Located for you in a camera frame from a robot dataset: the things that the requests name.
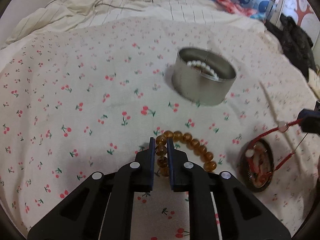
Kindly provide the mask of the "white paper bag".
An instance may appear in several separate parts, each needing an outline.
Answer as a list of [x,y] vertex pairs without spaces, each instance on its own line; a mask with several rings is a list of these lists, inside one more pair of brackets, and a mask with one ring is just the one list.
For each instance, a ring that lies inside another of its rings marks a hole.
[[316,71],[309,68],[309,87],[319,97],[320,93],[320,78],[319,78],[319,65],[316,65]]

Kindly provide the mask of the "black jacket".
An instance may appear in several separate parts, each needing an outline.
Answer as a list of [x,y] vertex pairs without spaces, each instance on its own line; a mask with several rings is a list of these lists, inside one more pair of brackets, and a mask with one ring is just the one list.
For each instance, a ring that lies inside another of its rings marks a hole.
[[303,74],[308,82],[309,70],[317,72],[312,52],[313,42],[291,16],[281,14],[280,21],[283,26],[282,30],[269,20],[266,20],[264,25],[278,39],[284,55]]

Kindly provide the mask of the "round silver metal tin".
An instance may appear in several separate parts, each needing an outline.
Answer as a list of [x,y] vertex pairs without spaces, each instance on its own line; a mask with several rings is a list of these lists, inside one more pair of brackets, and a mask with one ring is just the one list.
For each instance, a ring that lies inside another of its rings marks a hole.
[[206,106],[223,102],[237,74],[220,55],[195,47],[184,47],[177,53],[172,85],[184,98]]

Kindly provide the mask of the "cherry print bed sheet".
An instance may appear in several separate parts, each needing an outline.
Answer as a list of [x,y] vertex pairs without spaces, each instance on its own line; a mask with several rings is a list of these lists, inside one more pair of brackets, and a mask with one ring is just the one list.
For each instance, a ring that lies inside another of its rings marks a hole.
[[[217,106],[181,97],[171,76],[184,47],[227,59],[236,80]],[[92,172],[134,160],[150,137],[190,133],[216,171],[316,98],[262,23],[128,17],[30,34],[1,51],[1,202],[22,235]]]

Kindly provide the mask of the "white wardrobe with tree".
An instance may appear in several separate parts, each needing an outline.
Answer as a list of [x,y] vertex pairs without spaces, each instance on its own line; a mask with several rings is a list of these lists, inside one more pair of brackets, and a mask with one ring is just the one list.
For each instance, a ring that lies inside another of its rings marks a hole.
[[277,0],[277,6],[272,16],[274,25],[282,29],[280,16],[291,16],[316,44],[319,37],[319,19],[307,0]]

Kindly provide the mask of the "pink crumpled cloth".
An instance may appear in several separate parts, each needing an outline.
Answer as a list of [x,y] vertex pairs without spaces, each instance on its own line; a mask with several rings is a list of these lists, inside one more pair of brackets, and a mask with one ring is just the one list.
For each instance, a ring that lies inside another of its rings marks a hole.
[[216,2],[221,5],[224,10],[230,14],[237,14],[246,17],[255,15],[258,11],[253,8],[243,8],[237,3],[233,3],[231,0],[216,0]]

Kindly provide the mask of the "cream striped duvet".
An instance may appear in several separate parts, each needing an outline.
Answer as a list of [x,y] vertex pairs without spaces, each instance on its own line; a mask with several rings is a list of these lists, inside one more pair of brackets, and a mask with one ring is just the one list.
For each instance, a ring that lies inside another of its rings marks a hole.
[[211,0],[53,0],[21,19],[1,43],[1,48],[31,34],[70,31],[129,17],[205,25],[223,23],[255,33],[265,31],[262,22],[229,14]]

